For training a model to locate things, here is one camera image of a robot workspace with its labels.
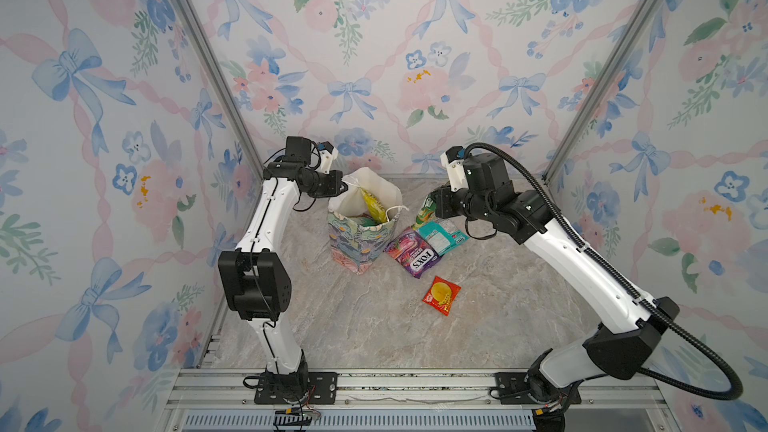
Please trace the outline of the teal mint candy bag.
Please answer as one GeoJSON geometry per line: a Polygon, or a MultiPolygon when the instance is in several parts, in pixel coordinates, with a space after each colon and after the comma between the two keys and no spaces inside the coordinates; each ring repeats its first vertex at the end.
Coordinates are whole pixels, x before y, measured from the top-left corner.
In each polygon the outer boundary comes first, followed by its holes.
{"type": "Polygon", "coordinates": [[[425,223],[417,232],[439,256],[444,256],[469,240],[450,220],[425,223]]]}

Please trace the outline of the green lime candy bag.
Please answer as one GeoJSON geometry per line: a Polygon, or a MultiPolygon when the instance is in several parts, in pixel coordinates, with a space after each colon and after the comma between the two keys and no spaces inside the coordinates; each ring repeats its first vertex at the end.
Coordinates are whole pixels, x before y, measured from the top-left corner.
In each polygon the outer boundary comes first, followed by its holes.
{"type": "Polygon", "coordinates": [[[413,229],[418,230],[422,228],[427,223],[431,222],[435,218],[435,212],[436,212],[437,204],[434,196],[432,194],[429,194],[422,206],[419,212],[416,215],[413,229]]]}

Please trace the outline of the floral paper gift bag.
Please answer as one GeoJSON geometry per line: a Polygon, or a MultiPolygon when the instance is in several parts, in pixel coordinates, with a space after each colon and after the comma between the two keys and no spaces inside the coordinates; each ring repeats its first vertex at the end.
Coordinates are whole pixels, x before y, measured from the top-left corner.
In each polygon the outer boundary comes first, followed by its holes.
{"type": "Polygon", "coordinates": [[[394,239],[400,212],[405,209],[402,193],[368,167],[344,176],[348,190],[329,200],[328,226],[332,259],[357,275],[367,272],[394,239]],[[374,194],[387,208],[389,221],[376,227],[360,227],[355,217],[368,216],[360,193],[374,194]]]}

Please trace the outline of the yellow lemon candy bag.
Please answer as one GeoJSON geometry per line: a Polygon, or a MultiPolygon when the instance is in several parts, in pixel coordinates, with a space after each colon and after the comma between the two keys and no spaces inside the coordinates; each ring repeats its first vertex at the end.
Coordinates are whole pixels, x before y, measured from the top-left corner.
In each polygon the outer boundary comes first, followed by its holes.
{"type": "Polygon", "coordinates": [[[387,208],[371,192],[361,189],[360,193],[367,207],[368,214],[377,224],[384,224],[389,221],[387,208]]]}

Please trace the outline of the pink berry candy bag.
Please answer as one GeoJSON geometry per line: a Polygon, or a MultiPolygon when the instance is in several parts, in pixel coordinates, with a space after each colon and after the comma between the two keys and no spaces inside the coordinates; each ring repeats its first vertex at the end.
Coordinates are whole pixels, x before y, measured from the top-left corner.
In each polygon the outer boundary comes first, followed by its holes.
{"type": "Polygon", "coordinates": [[[412,228],[399,234],[386,246],[385,252],[416,279],[441,260],[436,250],[412,228]]]}

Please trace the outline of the teal red Fox's candy bag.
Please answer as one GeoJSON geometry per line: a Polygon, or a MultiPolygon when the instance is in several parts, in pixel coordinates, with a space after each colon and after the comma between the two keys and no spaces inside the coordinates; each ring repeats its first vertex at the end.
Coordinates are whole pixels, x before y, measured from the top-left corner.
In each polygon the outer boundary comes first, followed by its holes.
{"type": "Polygon", "coordinates": [[[353,218],[353,221],[360,227],[376,227],[379,225],[376,220],[368,216],[355,217],[353,218]]]}

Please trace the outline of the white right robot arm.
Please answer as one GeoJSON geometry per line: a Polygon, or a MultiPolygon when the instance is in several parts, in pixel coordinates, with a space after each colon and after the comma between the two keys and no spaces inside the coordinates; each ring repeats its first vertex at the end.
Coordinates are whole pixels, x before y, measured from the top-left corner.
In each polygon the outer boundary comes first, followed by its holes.
{"type": "Polygon", "coordinates": [[[436,217],[488,222],[496,232],[534,252],[588,302],[601,320],[592,335],[542,353],[514,388],[514,394],[548,403],[580,381],[598,376],[630,380],[641,372],[666,325],[591,258],[591,248],[575,243],[540,194],[534,190],[518,193],[510,184],[486,194],[444,185],[429,197],[435,203],[436,217]]]}

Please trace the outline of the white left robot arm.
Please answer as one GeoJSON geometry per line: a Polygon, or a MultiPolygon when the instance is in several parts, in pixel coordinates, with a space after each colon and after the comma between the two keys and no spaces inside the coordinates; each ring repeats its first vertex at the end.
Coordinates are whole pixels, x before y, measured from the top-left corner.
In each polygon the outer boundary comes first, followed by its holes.
{"type": "Polygon", "coordinates": [[[292,282],[280,252],[288,219],[301,196],[333,198],[346,192],[348,185],[339,170],[291,162],[269,165],[264,178],[250,224],[235,248],[220,254],[218,270],[228,308],[257,333],[267,355],[266,371],[288,376],[304,363],[285,317],[292,282]]]}

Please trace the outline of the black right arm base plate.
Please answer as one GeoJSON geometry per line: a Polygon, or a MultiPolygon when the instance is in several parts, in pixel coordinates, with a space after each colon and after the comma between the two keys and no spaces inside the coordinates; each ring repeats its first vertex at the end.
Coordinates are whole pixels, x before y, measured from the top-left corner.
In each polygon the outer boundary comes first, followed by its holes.
{"type": "Polygon", "coordinates": [[[504,405],[562,406],[565,403],[581,404],[578,389],[571,386],[558,389],[543,376],[527,372],[498,372],[493,375],[495,386],[489,389],[491,398],[504,405]]]}

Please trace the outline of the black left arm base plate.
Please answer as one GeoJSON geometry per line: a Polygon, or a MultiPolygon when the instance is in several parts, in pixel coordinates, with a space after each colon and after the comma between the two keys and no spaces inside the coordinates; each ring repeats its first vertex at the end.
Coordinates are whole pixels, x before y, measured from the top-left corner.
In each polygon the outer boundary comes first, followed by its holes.
{"type": "Polygon", "coordinates": [[[339,375],[336,372],[301,372],[288,375],[268,371],[258,376],[254,388],[257,405],[333,405],[339,375]]]}

